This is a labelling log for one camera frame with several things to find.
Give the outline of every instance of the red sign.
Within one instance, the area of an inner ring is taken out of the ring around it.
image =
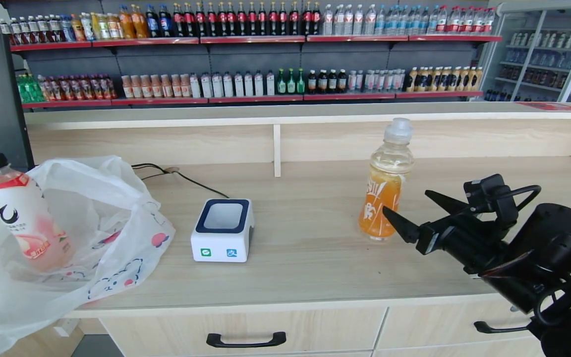
[[[571,106],[562,103],[547,103],[547,102],[517,102],[522,106],[541,109],[542,111],[549,112],[571,112]]]

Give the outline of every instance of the drawer handle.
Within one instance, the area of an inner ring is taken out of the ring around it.
[[[225,344],[222,342],[222,335],[208,334],[206,344],[215,348],[257,348],[257,347],[274,347],[286,343],[286,333],[283,331],[272,334],[272,339],[267,343],[257,344]]]

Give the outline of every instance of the green bottle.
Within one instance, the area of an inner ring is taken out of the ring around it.
[[[294,74],[292,73],[294,69],[290,68],[290,79],[287,82],[287,93],[294,94],[296,92],[296,83],[294,82]]]
[[[279,76],[277,77],[277,94],[286,94],[286,81],[284,81],[283,68],[279,68]]]
[[[296,92],[305,93],[305,82],[303,81],[303,68],[299,68],[299,80],[296,82]]]

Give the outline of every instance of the plastic bag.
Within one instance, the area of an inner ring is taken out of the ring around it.
[[[175,234],[118,156],[49,160],[28,175],[76,252],[63,269],[35,271],[0,223],[0,354],[84,303],[140,285]]]

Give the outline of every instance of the orange juice bottle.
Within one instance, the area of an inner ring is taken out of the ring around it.
[[[414,165],[413,154],[408,148],[412,134],[408,119],[394,118],[385,129],[383,145],[371,156],[367,195],[358,225],[373,240],[387,240],[396,231],[383,215],[383,207],[398,210],[402,185]]]

